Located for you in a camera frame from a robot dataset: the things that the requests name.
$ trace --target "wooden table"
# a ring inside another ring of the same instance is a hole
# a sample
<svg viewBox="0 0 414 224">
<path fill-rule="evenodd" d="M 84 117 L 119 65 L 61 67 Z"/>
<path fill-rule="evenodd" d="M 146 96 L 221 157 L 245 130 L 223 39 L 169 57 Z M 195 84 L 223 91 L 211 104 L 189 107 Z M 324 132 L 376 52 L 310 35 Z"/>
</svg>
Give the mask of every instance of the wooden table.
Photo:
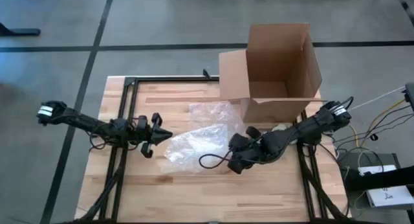
<svg viewBox="0 0 414 224">
<path fill-rule="evenodd" d="M 107 122 L 117 117 L 123 84 L 124 77 L 108 77 L 100 120 Z M 150 117 L 159 112 L 164 120 L 162 127 L 177 135 L 189 130 L 190 103 L 217 101 L 218 97 L 218 82 L 142 82 L 138 86 L 134 117 Z M 308 116 L 320 106 L 321 103 L 309 104 L 306 108 Z M 275 124 L 252 125 L 271 128 Z M 334 153 L 329 138 L 324 137 L 322 143 Z M 168 162 L 164 156 L 168 145 L 167 140 L 154 147 L 152 159 L 145 159 L 139 150 L 128 153 L 118 222 L 309 220 L 296 147 L 288 147 L 278 161 L 255 165 L 241 175 L 226 169 L 225 164 L 217 170 L 194 175 L 162 172 L 161 166 Z M 90 152 L 76 218 L 85 214 L 84 210 L 101 193 L 110 151 L 111 147 L 106 147 Z M 347 198 L 337 164 L 322 148 L 318 148 L 316 158 L 323 189 L 340 210 L 345 210 Z M 320 216 L 314 191 L 313 195 L 314 207 Z M 108 205 L 109 217 L 111 199 Z"/>
</svg>

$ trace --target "yellow wire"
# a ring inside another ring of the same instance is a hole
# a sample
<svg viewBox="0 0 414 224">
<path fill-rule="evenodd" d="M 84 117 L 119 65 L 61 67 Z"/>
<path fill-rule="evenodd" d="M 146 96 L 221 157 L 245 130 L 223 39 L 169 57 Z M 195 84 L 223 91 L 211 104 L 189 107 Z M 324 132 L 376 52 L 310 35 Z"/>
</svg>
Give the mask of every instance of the yellow wire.
<svg viewBox="0 0 414 224">
<path fill-rule="evenodd" d="M 358 141 L 358 134 L 356 133 L 356 129 L 354 128 L 354 126 L 352 126 L 352 125 L 348 125 L 351 129 L 352 129 L 352 131 L 354 131 L 354 134 L 355 134 L 355 144 L 356 144 L 356 147 L 360 147 L 360 143 L 359 143 L 359 141 Z"/>
<path fill-rule="evenodd" d="M 405 100 L 403 99 L 403 100 L 401 100 L 401 101 L 396 102 L 394 105 L 392 105 L 391 107 L 389 107 L 389 108 L 388 108 L 388 109 L 386 109 L 385 111 L 381 112 L 379 115 L 377 115 L 377 116 L 374 118 L 374 120 L 371 122 L 371 124 L 370 124 L 370 125 L 369 125 L 369 127 L 368 127 L 367 134 L 365 135 L 364 139 L 362 140 L 362 143 L 361 143 L 361 146 L 360 146 L 360 147 L 362 147 L 362 146 L 364 145 L 364 142 L 365 142 L 365 140 L 367 139 L 366 137 L 368 136 L 368 133 L 371 131 L 371 128 L 373 127 L 373 125 L 374 125 L 375 121 L 376 121 L 378 118 L 380 118 L 382 115 L 384 115 L 385 113 L 387 113 L 389 110 L 393 109 L 394 107 L 397 107 L 398 105 L 400 105 L 400 104 L 401 104 L 401 103 L 403 103 L 404 101 L 405 101 Z"/>
</svg>

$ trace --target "open cardboard box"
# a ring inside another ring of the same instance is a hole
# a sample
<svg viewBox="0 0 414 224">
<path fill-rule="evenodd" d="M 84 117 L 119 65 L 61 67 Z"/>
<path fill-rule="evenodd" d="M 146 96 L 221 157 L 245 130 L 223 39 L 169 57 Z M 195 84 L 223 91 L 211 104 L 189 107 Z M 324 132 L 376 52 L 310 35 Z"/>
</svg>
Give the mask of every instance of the open cardboard box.
<svg viewBox="0 0 414 224">
<path fill-rule="evenodd" d="M 246 50 L 219 55 L 220 98 L 241 100 L 244 122 L 292 122 L 321 74 L 308 24 L 253 25 Z"/>
</svg>

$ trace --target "gray floor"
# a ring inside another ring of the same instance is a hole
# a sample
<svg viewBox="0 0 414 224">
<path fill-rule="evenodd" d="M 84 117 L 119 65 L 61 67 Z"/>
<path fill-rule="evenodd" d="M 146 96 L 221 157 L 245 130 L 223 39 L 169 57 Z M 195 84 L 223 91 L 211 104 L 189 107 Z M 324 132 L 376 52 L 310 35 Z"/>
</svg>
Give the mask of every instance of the gray floor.
<svg viewBox="0 0 414 224">
<path fill-rule="evenodd" d="M 414 0 L 406 0 L 414 8 Z M 0 38 L 0 47 L 91 46 L 106 0 L 0 0 L 0 22 L 39 27 L 38 38 Z M 414 40 L 414 27 L 398 0 L 114 0 L 101 45 L 245 43 L 253 23 L 308 22 L 314 41 Z M 82 112 L 97 117 L 109 75 L 217 74 L 219 49 L 99 52 Z M 414 80 L 414 46 L 317 48 L 326 99 L 355 96 L 354 106 Z M 39 223 L 58 161 L 65 126 L 36 123 L 40 102 L 73 106 L 89 52 L 0 53 L 0 222 Z M 351 111 L 364 132 L 394 93 Z M 414 122 L 367 141 L 414 164 Z M 351 134 L 341 129 L 335 137 Z M 87 162 L 87 138 L 76 132 L 52 222 L 71 220 Z M 403 211 L 369 210 L 363 220 L 409 223 Z"/>
</svg>

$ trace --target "plastic bag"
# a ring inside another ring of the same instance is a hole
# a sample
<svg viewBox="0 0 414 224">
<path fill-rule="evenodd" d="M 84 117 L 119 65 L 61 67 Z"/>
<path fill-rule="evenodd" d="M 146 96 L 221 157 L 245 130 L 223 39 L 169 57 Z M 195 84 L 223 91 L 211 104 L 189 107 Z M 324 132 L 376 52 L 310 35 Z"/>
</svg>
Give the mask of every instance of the plastic bag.
<svg viewBox="0 0 414 224">
<path fill-rule="evenodd" d="M 224 157 L 228 152 L 228 141 L 235 133 L 243 134 L 245 127 L 237 111 L 229 102 L 190 104 L 191 131 L 171 139 L 165 157 L 169 163 L 162 171 L 200 172 L 199 158 L 206 153 Z M 214 166 L 221 160 L 205 157 L 205 166 Z"/>
</svg>

